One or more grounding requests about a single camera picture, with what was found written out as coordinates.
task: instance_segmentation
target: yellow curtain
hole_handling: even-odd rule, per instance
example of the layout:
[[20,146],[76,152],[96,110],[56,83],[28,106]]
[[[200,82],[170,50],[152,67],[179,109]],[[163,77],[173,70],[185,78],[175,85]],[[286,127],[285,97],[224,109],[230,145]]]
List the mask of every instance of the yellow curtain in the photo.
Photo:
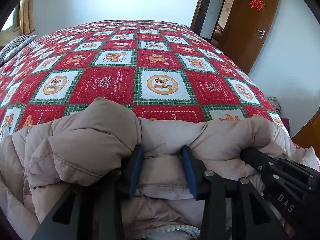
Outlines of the yellow curtain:
[[24,35],[35,31],[33,24],[33,0],[20,1],[20,29]]

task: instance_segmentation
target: white zipper teeth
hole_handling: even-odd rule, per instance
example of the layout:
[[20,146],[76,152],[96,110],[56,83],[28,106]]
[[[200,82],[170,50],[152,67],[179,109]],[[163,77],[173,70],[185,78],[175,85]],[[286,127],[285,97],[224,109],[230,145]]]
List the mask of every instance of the white zipper teeth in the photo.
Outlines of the white zipper teeth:
[[135,236],[129,236],[129,237],[126,237],[127,239],[141,239],[141,238],[146,238],[148,236],[152,236],[153,234],[165,234],[165,233],[169,233],[170,231],[175,231],[175,230],[183,230],[183,231],[193,231],[197,237],[200,237],[200,229],[199,228],[196,228],[196,227],[193,227],[193,226],[189,226],[189,225],[177,225],[177,226],[168,226],[168,227],[163,227],[162,229],[160,230],[157,230],[156,232],[154,233],[142,233],[142,234],[139,234],[139,235],[135,235]]

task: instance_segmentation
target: puffer jacket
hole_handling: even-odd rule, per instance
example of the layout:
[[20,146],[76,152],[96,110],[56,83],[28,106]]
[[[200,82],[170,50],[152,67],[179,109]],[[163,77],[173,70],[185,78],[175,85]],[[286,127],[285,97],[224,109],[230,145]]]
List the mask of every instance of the puffer jacket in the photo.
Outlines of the puffer jacket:
[[137,143],[145,159],[135,197],[122,202],[127,238],[198,238],[204,202],[194,200],[188,190],[178,154],[184,145],[207,169],[228,179],[247,177],[259,191],[259,174],[239,158],[244,148],[319,169],[313,148],[296,149],[279,126],[260,116],[239,122],[150,121],[96,98],[82,112],[5,138],[0,148],[0,206],[21,239],[30,240],[70,183],[97,182],[120,167]]

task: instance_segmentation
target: silver bolt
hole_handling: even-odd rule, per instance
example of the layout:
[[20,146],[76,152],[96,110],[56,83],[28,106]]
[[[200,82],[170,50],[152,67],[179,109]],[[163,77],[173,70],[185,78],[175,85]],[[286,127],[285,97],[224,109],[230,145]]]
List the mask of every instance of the silver bolt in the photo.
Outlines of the silver bolt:
[[119,176],[121,174],[121,169],[119,168],[116,168],[112,171],[112,174],[115,175],[115,176]]
[[249,180],[248,180],[247,178],[241,178],[241,179],[240,179],[240,182],[241,182],[242,184],[247,185],[247,184],[249,183]]
[[211,176],[214,175],[214,172],[211,171],[211,170],[206,170],[206,171],[204,172],[204,174],[205,174],[206,176],[208,176],[208,177],[211,177]]

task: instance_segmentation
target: bed in adjacent room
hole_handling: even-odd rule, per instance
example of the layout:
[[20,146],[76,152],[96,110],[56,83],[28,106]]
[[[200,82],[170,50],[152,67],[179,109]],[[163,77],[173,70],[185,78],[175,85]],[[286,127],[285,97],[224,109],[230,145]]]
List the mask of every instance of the bed in adjacent room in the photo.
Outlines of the bed in adjacent room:
[[286,131],[247,75],[185,25],[116,20],[55,31],[1,66],[0,140],[84,110],[98,96],[151,120],[259,114]]

